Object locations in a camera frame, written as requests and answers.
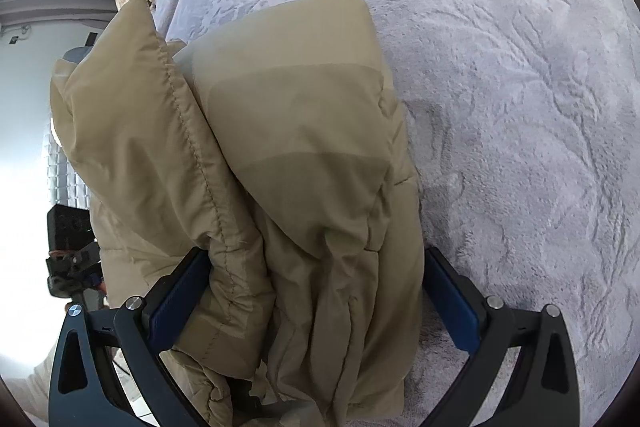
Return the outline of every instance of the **fuzzy white blanket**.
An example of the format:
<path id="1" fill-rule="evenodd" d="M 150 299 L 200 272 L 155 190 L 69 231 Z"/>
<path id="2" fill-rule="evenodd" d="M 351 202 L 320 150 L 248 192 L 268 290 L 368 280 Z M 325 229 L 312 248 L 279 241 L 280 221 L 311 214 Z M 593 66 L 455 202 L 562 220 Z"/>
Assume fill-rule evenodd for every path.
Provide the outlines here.
<path id="1" fill-rule="evenodd" d="M 158 0 L 156 23 L 191 41 L 285 1 Z M 366 1 L 407 108 L 425 240 L 486 295 L 561 307 L 590 427 L 640 353 L 638 9 L 631 0 Z M 426 301 L 405 413 L 379 425 L 419 425 L 464 360 Z"/>

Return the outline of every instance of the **blue gripper pad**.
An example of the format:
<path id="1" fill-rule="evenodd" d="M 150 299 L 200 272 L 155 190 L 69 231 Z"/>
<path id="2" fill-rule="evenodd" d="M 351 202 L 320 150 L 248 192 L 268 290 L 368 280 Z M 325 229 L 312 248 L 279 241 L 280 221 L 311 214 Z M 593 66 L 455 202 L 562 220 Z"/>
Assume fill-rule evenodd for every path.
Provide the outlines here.
<path id="1" fill-rule="evenodd" d="M 444 268 L 430 254 L 425 257 L 422 286 L 455 346 L 470 355 L 474 354 L 480 346 L 478 315 Z"/>
<path id="2" fill-rule="evenodd" d="M 205 250 L 194 248 L 170 275 L 160 278 L 146 295 L 143 325 L 156 355 L 171 349 L 209 285 L 211 263 Z"/>

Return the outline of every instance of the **white wall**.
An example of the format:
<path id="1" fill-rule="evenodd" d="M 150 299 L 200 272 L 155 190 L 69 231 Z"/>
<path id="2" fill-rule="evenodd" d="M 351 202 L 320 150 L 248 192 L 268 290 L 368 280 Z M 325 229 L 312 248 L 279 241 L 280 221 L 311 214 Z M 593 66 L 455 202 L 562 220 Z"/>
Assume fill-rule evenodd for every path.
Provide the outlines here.
<path id="1" fill-rule="evenodd" d="M 9 45 L 16 28 L 0 38 L 0 374 L 33 367 L 56 342 L 64 304 L 47 291 L 49 185 L 42 157 L 49 124 L 53 63 L 84 46 L 90 32 L 78 22 L 31 25 L 25 41 Z"/>

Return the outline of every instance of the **folded clothing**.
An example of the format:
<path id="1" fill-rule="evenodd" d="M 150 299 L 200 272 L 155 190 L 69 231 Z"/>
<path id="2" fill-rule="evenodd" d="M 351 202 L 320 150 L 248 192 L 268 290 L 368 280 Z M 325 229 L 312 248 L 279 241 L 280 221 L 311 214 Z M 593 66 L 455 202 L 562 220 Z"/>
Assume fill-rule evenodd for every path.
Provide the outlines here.
<path id="1" fill-rule="evenodd" d="M 163 357 L 210 425 L 240 418 L 224 377 L 278 403 L 279 420 L 246 425 L 401 413 L 421 316 L 417 176 L 363 1 L 257 12 L 174 62 L 129 0 L 81 64 L 57 63 L 51 106 L 94 195 L 111 305 L 209 250 L 209 288 Z"/>

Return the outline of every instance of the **metal screw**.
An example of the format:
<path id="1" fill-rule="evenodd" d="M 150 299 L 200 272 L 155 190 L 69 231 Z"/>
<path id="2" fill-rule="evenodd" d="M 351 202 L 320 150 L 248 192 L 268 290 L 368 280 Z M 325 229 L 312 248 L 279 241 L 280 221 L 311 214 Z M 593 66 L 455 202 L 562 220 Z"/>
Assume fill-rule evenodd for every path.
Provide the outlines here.
<path id="1" fill-rule="evenodd" d="M 80 314 L 81 311 L 82 306 L 80 304 L 74 304 L 73 306 L 71 306 L 71 308 L 69 308 L 69 316 L 76 317 Z"/>
<path id="2" fill-rule="evenodd" d="M 127 310 L 137 310 L 142 306 L 142 297 L 129 297 L 124 305 L 127 307 Z"/>
<path id="3" fill-rule="evenodd" d="M 497 295 L 488 296 L 486 298 L 486 303 L 489 305 L 489 308 L 493 308 L 494 310 L 499 310 L 504 306 L 504 301 Z"/>
<path id="4" fill-rule="evenodd" d="M 560 316 L 560 308 L 558 308 L 558 306 L 556 306 L 555 304 L 547 304 L 545 310 L 552 317 Z"/>

